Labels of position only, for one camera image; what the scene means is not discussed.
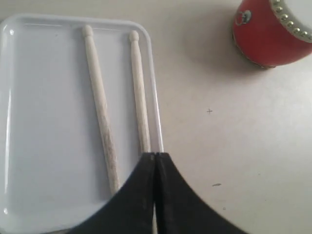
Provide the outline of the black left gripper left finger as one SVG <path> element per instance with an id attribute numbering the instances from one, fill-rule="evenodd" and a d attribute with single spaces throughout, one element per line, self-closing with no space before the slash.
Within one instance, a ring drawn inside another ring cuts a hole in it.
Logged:
<path id="1" fill-rule="evenodd" d="M 155 154 L 143 153 L 119 191 L 70 234 L 151 234 Z"/>

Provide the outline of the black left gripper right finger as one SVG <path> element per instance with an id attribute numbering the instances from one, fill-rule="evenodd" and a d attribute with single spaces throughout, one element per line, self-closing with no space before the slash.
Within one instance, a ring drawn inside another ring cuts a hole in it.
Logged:
<path id="1" fill-rule="evenodd" d="M 168 153 L 155 157 L 155 206 L 159 234 L 245 233 L 194 192 Z"/>

